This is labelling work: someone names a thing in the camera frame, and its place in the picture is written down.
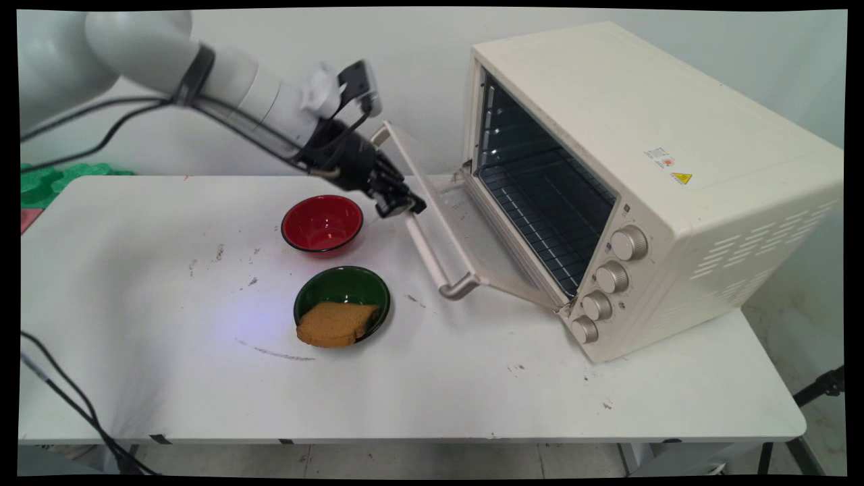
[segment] oven door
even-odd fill
[[[372,143],[382,147],[388,139],[416,176],[413,189],[427,202],[421,215],[406,212],[402,217],[442,296],[458,300],[487,285],[552,310],[562,308],[560,298],[537,284],[536,275],[543,269],[514,254],[504,241],[501,222],[484,214],[482,202],[472,195],[467,171],[427,176],[420,168],[433,166],[443,157],[385,121]]]

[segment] warning label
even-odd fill
[[[674,177],[675,177],[675,178],[676,178],[676,179],[677,179],[681,184],[686,184],[687,182],[690,182],[690,178],[693,176],[693,174],[682,174],[682,173],[680,173],[680,172],[672,172],[672,175],[673,175],[673,176],[674,176]]]
[[[693,174],[690,173],[693,167],[686,160],[675,159],[671,152],[672,150],[657,147],[656,149],[646,150],[644,153],[663,172],[668,174],[673,181],[682,186],[692,188],[693,186],[688,186],[688,183],[693,178]]]

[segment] oven knob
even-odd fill
[[[594,272],[594,278],[597,279],[597,285],[607,294],[624,291],[630,284],[627,271],[617,261],[600,265],[597,272]]]
[[[638,260],[648,253],[648,239],[639,228],[625,226],[612,233],[612,251],[624,261]]]
[[[612,304],[602,292],[591,292],[583,297],[582,310],[592,321],[602,321],[612,316]]]
[[[582,344],[589,344],[597,341],[597,324],[594,324],[591,319],[588,319],[585,316],[577,317],[576,320],[573,321],[571,329],[573,330],[573,335],[576,336],[576,339],[578,339]]]

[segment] toast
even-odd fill
[[[297,338],[319,348],[342,348],[366,333],[377,305],[319,302],[300,319]]]

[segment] red bowl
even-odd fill
[[[363,211],[340,195],[317,195],[298,202],[282,219],[282,237],[309,253],[332,252],[347,245],[363,227]]]

